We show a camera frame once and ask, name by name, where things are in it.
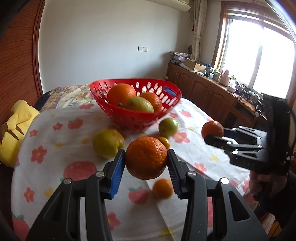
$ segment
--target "metal screw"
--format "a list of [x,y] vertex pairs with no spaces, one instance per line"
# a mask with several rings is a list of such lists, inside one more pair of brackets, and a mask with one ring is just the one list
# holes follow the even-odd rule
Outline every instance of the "metal screw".
[[229,183],[229,180],[225,177],[221,178],[221,182],[225,185],[227,185]]
[[96,177],[103,177],[103,176],[105,176],[104,172],[102,172],[102,171],[96,172]]
[[71,178],[66,178],[66,179],[63,181],[63,183],[66,184],[66,185],[71,184],[71,182],[72,182],[72,179],[71,179]]
[[196,176],[196,172],[195,171],[189,171],[189,172],[187,172],[187,176],[188,177],[195,177]]

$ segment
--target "cardboard box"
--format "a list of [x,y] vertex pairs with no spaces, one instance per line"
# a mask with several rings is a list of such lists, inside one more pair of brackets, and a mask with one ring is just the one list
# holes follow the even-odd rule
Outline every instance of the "cardboard box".
[[189,59],[189,58],[186,58],[186,59],[185,59],[184,64],[185,64],[187,67],[193,69],[194,71],[199,71],[199,72],[203,72],[203,71],[205,70],[205,68],[206,68],[205,65],[197,64],[197,63],[195,63],[194,60],[191,60],[191,59]]

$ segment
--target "human hand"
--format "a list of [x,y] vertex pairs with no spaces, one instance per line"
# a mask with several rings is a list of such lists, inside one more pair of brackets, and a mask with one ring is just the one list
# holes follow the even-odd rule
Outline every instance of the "human hand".
[[271,173],[269,175],[258,174],[254,171],[250,172],[250,191],[254,195],[258,195],[262,191],[262,185],[260,182],[272,183],[272,189],[269,194],[269,198],[273,198],[276,196],[287,184],[287,177],[280,176],[275,173]]

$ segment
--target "green fruit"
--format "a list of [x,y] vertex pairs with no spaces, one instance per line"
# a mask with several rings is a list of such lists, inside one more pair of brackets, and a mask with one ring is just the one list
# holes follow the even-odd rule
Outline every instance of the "green fruit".
[[177,133],[178,122],[173,118],[166,118],[159,123],[158,130],[161,136],[169,138]]
[[151,103],[143,97],[131,97],[124,108],[140,112],[154,113]]
[[106,159],[114,158],[117,152],[124,148],[123,136],[112,128],[96,134],[92,142],[96,153]]

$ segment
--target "small orange fruit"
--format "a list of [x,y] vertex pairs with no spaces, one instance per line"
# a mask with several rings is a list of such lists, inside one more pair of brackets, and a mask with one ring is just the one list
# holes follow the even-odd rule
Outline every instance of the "small orange fruit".
[[107,99],[110,104],[118,105],[119,103],[125,104],[131,97],[135,96],[137,96],[137,93],[133,87],[120,83],[109,90]]
[[170,149],[170,142],[168,139],[166,139],[165,137],[157,137],[157,139],[163,143],[163,145],[166,147],[166,149]]
[[145,98],[151,103],[151,105],[153,106],[154,112],[161,111],[162,104],[157,94],[145,92],[145,93],[142,93],[140,97]]
[[216,137],[224,136],[223,126],[215,120],[211,120],[202,126],[202,137],[205,138],[207,135]]
[[173,185],[168,179],[159,179],[154,183],[152,194],[157,199],[167,199],[173,194]]
[[149,180],[159,177],[167,165],[166,147],[154,137],[140,137],[126,149],[126,168],[134,177]]

